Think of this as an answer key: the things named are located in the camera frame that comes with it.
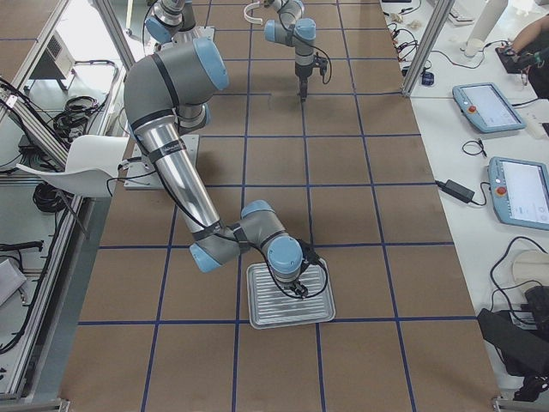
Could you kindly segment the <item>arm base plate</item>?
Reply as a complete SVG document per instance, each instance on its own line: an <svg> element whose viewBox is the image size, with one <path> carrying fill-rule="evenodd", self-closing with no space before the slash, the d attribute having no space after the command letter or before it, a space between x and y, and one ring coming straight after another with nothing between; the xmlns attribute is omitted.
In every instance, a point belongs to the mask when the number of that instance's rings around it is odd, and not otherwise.
<svg viewBox="0 0 549 412"><path fill-rule="evenodd" d="M182 136L182 138L186 146L187 155L195 167L200 136L197 134L188 134ZM124 188L128 191L157 191L164 189L154 168L141 160L129 164Z"/></svg>
<svg viewBox="0 0 549 412"><path fill-rule="evenodd" d="M193 39L208 38L214 40L215 28L206 26L194 26L193 28L179 30L172 37L174 45L181 45L186 42L191 42Z"/></svg>

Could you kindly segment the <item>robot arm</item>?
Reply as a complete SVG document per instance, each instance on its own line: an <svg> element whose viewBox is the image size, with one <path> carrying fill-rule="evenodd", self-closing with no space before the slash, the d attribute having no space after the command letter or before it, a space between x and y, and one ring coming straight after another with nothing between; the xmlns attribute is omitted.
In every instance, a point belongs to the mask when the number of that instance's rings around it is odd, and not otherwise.
<svg viewBox="0 0 549 412"><path fill-rule="evenodd" d="M228 83L222 57L207 37L144 57L130 68L124 86L132 135L184 212L194 239L190 253L201 271L256 249L279 288L303 299L308 290L299 281L307 267L301 244L263 200L245 206L239 221L223 224L184 144L184 134L208 122L208 100Z"/></svg>
<svg viewBox="0 0 549 412"><path fill-rule="evenodd" d="M275 10L278 19L263 22L249 15L259 7ZM316 46L317 26L305 16L305 6L300 1L257 1L244 7L244 19L250 24L263 27L264 38L272 43L294 49L295 75L299 78L299 98L306 101L308 80L313 70L319 70L323 83L331 80L331 60L327 52ZM212 39L214 30L198 27L191 1L154 1L152 13L143 23L143 28L155 40L157 51L182 45L195 39Z"/></svg>

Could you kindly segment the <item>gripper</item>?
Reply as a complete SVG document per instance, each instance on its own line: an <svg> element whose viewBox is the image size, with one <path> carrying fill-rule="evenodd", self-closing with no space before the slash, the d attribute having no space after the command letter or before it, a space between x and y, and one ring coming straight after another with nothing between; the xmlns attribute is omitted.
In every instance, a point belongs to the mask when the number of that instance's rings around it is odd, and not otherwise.
<svg viewBox="0 0 549 412"><path fill-rule="evenodd" d="M284 292L291 293L290 296L295 299L305 299L308 297L308 288L299 280L300 275L281 278L281 287Z"/></svg>
<svg viewBox="0 0 549 412"><path fill-rule="evenodd" d="M308 78L312 75L314 69L319 69L320 75L325 77L329 67L329 56L319 53L309 53L295 51L295 74L299 78L299 98L301 102L306 102L308 95Z"/></svg>

